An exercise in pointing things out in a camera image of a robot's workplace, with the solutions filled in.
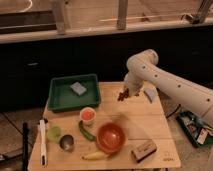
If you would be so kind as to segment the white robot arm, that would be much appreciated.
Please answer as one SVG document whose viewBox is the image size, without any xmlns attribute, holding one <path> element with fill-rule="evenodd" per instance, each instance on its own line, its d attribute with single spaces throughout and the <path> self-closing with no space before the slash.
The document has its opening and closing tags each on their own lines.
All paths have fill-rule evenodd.
<svg viewBox="0 0 213 171">
<path fill-rule="evenodd" d="M 124 89 L 129 90 L 129 96 L 137 94 L 148 81 L 213 127 L 213 90 L 166 72 L 157 63 L 158 54 L 153 49 L 127 60 Z"/>
</svg>

